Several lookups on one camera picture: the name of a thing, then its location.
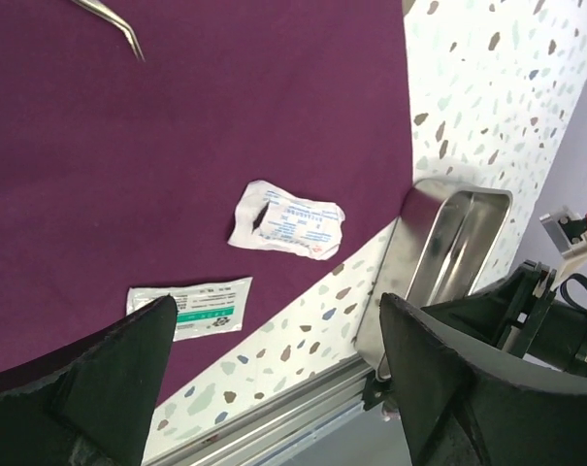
curved tweezers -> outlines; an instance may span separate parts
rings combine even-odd
[[[122,31],[122,33],[127,38],[127,42],[131,46],[131,50],[134,51],[136,58],[141,61],[145,61],[145,56],[142,53],[142,49],[140,49],[140,44],[138,43],[138,37],[136,33],[131,28],[129,23],[125,21],[122,17],[117,15],[113,12],[110,8],[105,6],[99,0],[72,0],[74,3],[77,3],[85,10],[95,14],[98,17],[102,17],[105,21],[113,24],[118,29]]]

purple cloth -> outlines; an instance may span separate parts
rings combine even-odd
[[[402,7],[106,3],[146,63],[69,0],[0,1],[0,371],[122,318],[130,286],[252,276],[243,331],[175,343],[161,400],[399,213],[411,184]],[[254,180],[340,204],[338,254],[229,247]]]

stainless steel tray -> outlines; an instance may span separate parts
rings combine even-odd
[[[469,294],[511,201],[509,191],[442,179],[422,180],[408,193],[355,342],[378,379],[390,379],[379,325],[381,294],[396,293],[417,307]]]

white packet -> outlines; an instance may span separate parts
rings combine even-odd
[[[205,283],[171,288],[129,288],[127,314],[138,311],[151,301],[171,295],[179,314],[175,339],[204,337],[242,329],[245,301],[252,277],[228,283]]]
[[[326,260],[339,250],[344,212],[334,202],[302,199],[271,183],[250,183],[235,209],[228,244]]]

